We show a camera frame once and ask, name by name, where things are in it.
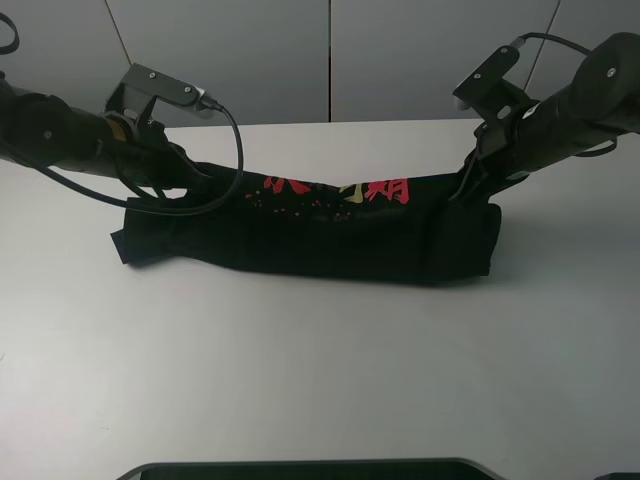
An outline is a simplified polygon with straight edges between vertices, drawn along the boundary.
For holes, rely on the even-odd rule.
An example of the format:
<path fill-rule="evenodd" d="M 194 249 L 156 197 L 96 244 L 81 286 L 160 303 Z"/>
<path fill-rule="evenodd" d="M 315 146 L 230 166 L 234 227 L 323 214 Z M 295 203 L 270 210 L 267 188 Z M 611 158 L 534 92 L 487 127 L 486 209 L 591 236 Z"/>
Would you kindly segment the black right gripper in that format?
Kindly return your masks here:
<path fill-rule="evenodd" d="M 530 107 L 530 98 L 507 101 L 497 111 L 474 107 L 483 122 L 474 130 L 474 149 L 467 155 L 463 167 L 457 172 L 460 182 L 448 202 L 458 204 L 473 203 L 506 190 L 523 182 L 530 176 L 526 170 L 505 174 L 499 165 L 499 156 L 515 145 L 515 127 Z"/>

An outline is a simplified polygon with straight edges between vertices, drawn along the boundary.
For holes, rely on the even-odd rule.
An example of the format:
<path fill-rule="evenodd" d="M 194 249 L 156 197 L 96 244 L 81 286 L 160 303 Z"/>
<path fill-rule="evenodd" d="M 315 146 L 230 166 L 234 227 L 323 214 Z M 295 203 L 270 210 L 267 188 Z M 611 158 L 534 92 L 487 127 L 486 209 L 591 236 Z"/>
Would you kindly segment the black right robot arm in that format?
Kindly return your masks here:
<path fill-rule="evenodd" d="M 566 87 L 541 101 L 504 78 L 530 37 L 499 47 L 453 92 L 483 120 L 454 201 L 488 198 L 573 156 L 605 155 L 639 131 L 638 35 L 615 33 L 593 50 L 555 37 L 584 59 Z"/>

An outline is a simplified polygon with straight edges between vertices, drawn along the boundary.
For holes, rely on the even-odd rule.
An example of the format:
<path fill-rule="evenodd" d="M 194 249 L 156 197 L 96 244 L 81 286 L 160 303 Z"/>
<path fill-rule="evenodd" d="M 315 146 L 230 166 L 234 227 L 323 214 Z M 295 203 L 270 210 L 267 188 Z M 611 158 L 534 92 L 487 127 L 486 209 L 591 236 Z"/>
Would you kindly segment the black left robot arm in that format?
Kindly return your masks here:
<path fill-rule="evenodd" d="M 1 138 L 47 167 L 154 190 L 204 192 L 212 180 L 152 117 L 158 101 L 198 111 L 201 96 L 195 86 L 139 64 L 126 72 L 100 114 L 3 80 Z"/>

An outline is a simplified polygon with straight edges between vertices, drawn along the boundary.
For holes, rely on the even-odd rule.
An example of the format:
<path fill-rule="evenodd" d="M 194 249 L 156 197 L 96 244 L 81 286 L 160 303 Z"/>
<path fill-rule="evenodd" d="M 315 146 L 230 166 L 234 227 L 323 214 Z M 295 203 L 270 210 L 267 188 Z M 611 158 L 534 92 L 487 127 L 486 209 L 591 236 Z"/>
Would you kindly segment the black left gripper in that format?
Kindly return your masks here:
<path fill-rule="evenodd" d="M 136 121 L 124 114 L 102 116 L 106 136 L 102 139 L 102 175 L 125 180 L 138 187 L 185 189 L 211 198 L 220 195 L 220 181 L 207 175 L 172 143 L 165 126 L 149 118 Z"/>

